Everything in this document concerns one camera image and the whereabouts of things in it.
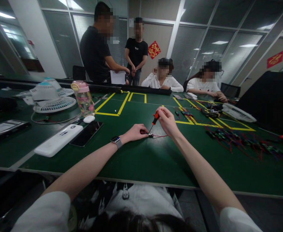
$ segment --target white shirt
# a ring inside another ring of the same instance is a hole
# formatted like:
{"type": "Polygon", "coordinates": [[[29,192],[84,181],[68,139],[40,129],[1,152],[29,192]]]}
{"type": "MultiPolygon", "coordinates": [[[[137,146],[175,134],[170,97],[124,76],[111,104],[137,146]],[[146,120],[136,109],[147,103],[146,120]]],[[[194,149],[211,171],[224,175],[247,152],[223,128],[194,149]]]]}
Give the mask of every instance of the white shirt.
{"type": "Polygon", "coordinates": [[[173,92],[183,92],[183,86],[172,76],[167,76],[163,84],[160,85],[157,75],[150,73],[150,75],[141,84],[143,87],[150,87],[153,89],[159,89],[163,85],[170,87],[173,92]]]}
{"type": "Polygon", "coordinates": [[[205,82],[203,83],[198,77],[192,78],[187,85],[187,90],[189,89],[197,89],[197,90],[203,90],[207,92],[218,92],[220,91],[217,82],[205,82]]]}
{"type": "MultiPolygon", "coordinates": [[[[124,207],[135,213],[147,216],[155,214],[171,214],[182,218],[181,213],[175,208],[171,196],[162,187],[150,185],[136,185],[129,188],[129,200],[122,200],[122,192],[116,192],[106,212],[112,216],[124,207]]],[[[70,198],[64,192],[51,192],[40,197],[17,220],[11,232],[47,232],[68,231],[68,217],[70,211],[70,198]]],[[[227,207],[220,213],[220,231],[224,232],[262,232],[248,214],[243,211],[227,207]]]]}

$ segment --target girl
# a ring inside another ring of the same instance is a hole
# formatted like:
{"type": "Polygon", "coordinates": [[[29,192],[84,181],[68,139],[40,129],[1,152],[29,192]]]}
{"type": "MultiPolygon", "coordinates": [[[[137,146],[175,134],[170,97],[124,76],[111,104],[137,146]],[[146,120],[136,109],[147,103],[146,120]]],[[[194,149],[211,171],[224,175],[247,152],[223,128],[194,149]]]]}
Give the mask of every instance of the girl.
{"type": "Polygon", "coordinates": [[[157,68],[142,82],[141,86],[154,89],[171,89],[173,92],[183,92],[181,84],[172,77],[171,72],[174,69],[173,60],[162,58],[158,62],[157,68]]]}
{"type": "Polygon", "coordinates": [[[228,102],[226,96],[220,91],[218,84],[212,79],[216,72],[221,71],[220,63],[211,60],[203,66],[202,70],[195,74],[187,84],[187,92],[193,94],[207,94],[221,102],[228,102]]]}
{"type": "MultiPolygon", "coordinates": [[[[163,130],[179,148],[201,190],[220,215],[220,230],[261,232],[224,180],[181,134],[173,113],[165,107],[159,107],[157,111],[163,130]]],[[[147,138],[147,133],[143,124],[135,124],[119,138],[125,145],[147,138]]],[[[71,202],[99,174],[117,150],[118,144],[107,143],[70,168],[17,220],[12,232],[68,231],[71,202]]],[[[108,203],[104,198],[100,200],[103,210],[97,217],[86,217],[82,229],[117,232],[193,231],[185,223],[181,209],[165,187],[118,183],[108,198],[108,203]]]]}

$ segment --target black hair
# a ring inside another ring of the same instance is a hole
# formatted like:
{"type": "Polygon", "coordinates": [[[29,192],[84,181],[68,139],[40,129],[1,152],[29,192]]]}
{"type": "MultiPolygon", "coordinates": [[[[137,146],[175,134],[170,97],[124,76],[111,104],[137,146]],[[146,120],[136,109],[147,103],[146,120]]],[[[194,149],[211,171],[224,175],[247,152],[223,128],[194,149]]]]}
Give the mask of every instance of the black hair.
{"type": "Polygon", "coordinates": [[[137,17],[134,19],[134,23],[142,23],[144,25],[144,20],[141,17],[137,17]]]}
{"type": "Polygon", "coordinates": [[[168,227],[174,232],[194,232],[194,229],[184,220],[170,214],[158,214],[152,217],[137,215],[131,211],[122,210],[111,218],[104,212],[99,215],[90,232],[160,232],[168,227]]]}
{"type": "Polygon", "coordinates": [[[94,21],[97,22],[99,16],[112,16],[112,10],[104,2],[98,2],[94,11],[94,21]]]}
{"type": "Polygon", "coordinates": [[[193,78],[201,78],[204,75],[204,72],[209,69],[211,72],[220,72],[221,71],[221,62],[215,61],[212,59],[211,61],[206,62],[205,65],[202,66],[202,69],[198,73],[196,73],[194,76],[192,76],[189,80],[193,78]]]}
{"type": "Polygon", "coordinates": [[[169,58],[161,58],[159,59],[159,67],[167,67],[169,68],[169,72],[168,75],[171,74],[171,72],[174,69],[174,64],[173,64],[173,60],[169,59],[169,58]]]}

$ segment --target green workbench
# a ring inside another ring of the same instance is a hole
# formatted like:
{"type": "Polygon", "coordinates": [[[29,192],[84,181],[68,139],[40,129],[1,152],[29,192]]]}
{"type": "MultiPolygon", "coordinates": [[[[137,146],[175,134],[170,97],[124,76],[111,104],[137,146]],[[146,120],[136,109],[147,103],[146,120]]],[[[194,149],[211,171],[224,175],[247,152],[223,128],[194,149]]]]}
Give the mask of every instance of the green workbench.
{"type": "MultiPolygon", "coordinates": [[[[4,94],[13,95],[16,92],[0,91],[0,95],[4,94]]],[[[175,108],[179,112],[180,107],[186,107],[194,115],[194,119],[189,120],[182,115],[176,120],[177,126],[234,192],[283,197],[282,160],[277,161],[273,156],[264,154],[263,160],[260,161],[255,151],[249,147],[243,151],[257,162],[247,157],[235,146],[231,154],[216,140],[212,140],[205,133],[204,127],[207,125],[215,131],[217,127],[224,126],[245,133],[247,136],[255,134],[263,139],[273,138],[267,132],[258,129],[255,124],[235,122],[226,115],[219,120],[206,118],[196,109],[203,107],[202,105],[206,102],[193,102],[186,99],[177,101],[173,95],[124,92],[122,94],[110,93],[106,97],[108,99],[100,100],[95,105],[96,120],[103,122],[103,126],[84,148],[68,144],[51,158],[31,154],[35,147],[65,126],[64,124],[38,125],[31,122],[31,128],[0,142],[0,168],[11,167],[23,156],[30,154],[28,159],[19,162],[20,170],[60,175],[91,152],[107,144],[113,136],[125,133],[133,124],[143,123],[150,129],[153,121],[152,114],[159,106],[164,105],[172,112],[175,112],[175,108]]],[[[74,114],[77,115],[78,110],[77,106],[72,107],[53,117],[59,120],[68,119],[74,114]]],[[[30,106],[18,100],[18,111],[12,114],[1,113],[0,122],[9,119],[30,121],[32,112],[30,106]]],[[[151,133],[159,136],[165,135],[160,123],[153,127],[151,133]]],[[[111,157],[97,178],[181,188],[198,187],[185,159],[169,137],[147,138],[126,144],[111,157]]]]}

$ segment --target screwdriver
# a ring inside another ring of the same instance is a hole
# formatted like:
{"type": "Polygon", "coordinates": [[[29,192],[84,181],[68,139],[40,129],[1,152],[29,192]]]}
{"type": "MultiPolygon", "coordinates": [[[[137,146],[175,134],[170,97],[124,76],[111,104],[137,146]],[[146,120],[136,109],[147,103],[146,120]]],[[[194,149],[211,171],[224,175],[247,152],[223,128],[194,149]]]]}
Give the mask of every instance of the screwdriver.
{"type": "Polygon", "coordinates": [[[155,115],[154,115],[154,120],[153,120],[153,122],[152,122],[152,127],[156,124],[156,122],[157,122],[157,120],[159,119],[159,117],[160,117],[160,116],[159,116],[159,112],[156,111],[156,113],[155,113],[155,115]]]}

